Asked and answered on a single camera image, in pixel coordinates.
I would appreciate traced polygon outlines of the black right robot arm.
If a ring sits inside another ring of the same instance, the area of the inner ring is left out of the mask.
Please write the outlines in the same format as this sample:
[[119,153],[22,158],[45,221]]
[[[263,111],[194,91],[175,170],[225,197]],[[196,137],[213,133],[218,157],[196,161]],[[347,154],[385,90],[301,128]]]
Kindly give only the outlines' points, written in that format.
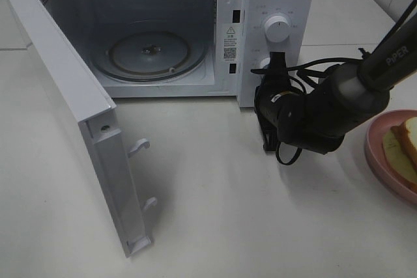
[[262,77],[254,105],[263,148],[292,165],[302,151],[340,147],[345,134],[382,112],[390,91],[416,72],[416,1],[372,53],[360,59],[333,57],[288,67],[283,52],[253,74]]

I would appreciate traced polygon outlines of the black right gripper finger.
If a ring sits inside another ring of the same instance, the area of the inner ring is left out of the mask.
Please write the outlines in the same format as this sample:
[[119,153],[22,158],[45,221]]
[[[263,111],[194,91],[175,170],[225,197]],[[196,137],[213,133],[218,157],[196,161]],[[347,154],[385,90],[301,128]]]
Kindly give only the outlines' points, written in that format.
[[287,73],[287,64],[285,57],[285,52],[271,51],[268,69],[272,73]]

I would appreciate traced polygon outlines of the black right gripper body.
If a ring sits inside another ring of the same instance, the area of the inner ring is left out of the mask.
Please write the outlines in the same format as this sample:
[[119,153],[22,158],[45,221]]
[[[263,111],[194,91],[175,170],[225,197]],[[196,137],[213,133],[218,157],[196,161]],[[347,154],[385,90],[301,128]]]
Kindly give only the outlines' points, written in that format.
[[304,96],[306,88],[287,70],[260,69],[261,84],[255,90],[255,112],[261,122],[276,122],[284,96]]

